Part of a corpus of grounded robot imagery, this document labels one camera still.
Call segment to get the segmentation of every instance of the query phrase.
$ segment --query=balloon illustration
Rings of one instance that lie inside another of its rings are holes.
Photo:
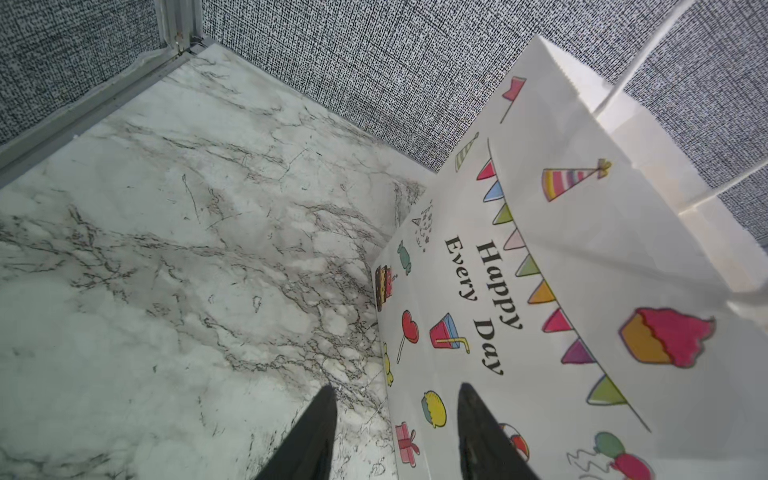
[[[611,458],[616,458],[627,452],[621,440],[609,432],[600,432],[594,436],[594,450],[596,453],[602,453]]]
[[[419,341],[419,326],[413,321],[411,313],[408,310],[402,313],[402,340],[400,340],[400,350],[397,351],[397,363],[400,363],[402,346],[406,343],[406,339],[408,339],[410,343]]]
[[[654,471],[650,466],[642,458],[629,453],[616,457],[611,467],[623,473],[629,480],[654,480]]]

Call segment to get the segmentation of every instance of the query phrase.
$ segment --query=gift box illustration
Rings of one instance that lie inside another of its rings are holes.
[[[420,454],[419,447],[413,443],[416,438],[416,430],[409,433],[408,424],[403,422],[395,427],[397,435],[397,448],[400,451],[400,460],[403,463],[409,463],[413,468],[416,467],[416,458],[413,454]]]

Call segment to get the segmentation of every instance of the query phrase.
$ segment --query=party hat illustration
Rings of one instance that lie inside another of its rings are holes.
[[[464,159],[467,158],[467,155],[469,154],[469,149],[472,148],[472,144],[475,143],[475,140],[478,139],[478,136],[480,135],[480,132],[476,133],[472,139],[467,142],[467,144],[458,151],[456,154],[456,171],[458,172],[458,169],[462,167],[462,164],[464,163]]]
[[[446,313],[435,326],[429,329],[429,339],[436,349],[457,349],[464,344],[464,348],[469,353],[469,343],[463,336],[458,336],[456,324],[453,323],[450,313]]]
[[[597,168],[545,168],[541,172],[541,188],[551,202],[594,174],[598,174],[598,180],[606,177],[610,168],[611,162],[604,158],[598,160]]]

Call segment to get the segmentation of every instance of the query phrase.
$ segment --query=cake illustration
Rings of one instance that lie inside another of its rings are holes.
[[[638,362],[689,369],[704,351],[703,341],[714,332],[714,319],[684,315],[671,308],[638,308],[619,334]]]
[[[382,305],[386,299],[392,296],[392,281],[397,275],[392,275],[392,269],[388,266],[379,266],[376,268],[376,309],[381,312]]]

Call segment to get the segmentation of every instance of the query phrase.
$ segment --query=cupcake illustration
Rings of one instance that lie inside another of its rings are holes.
[[[433,390],[429,390],[422,397],[422,410],[424,411],[424,418],[427,420],[427,423],[432,425],[434,429],[445,426],[447,418],[445,405],[440,395]]]
[[[671,308],[639,308],[619,334],[638,362],[689,369],[704,351],[703,341],[714,332],[715,319],[704,320]]]

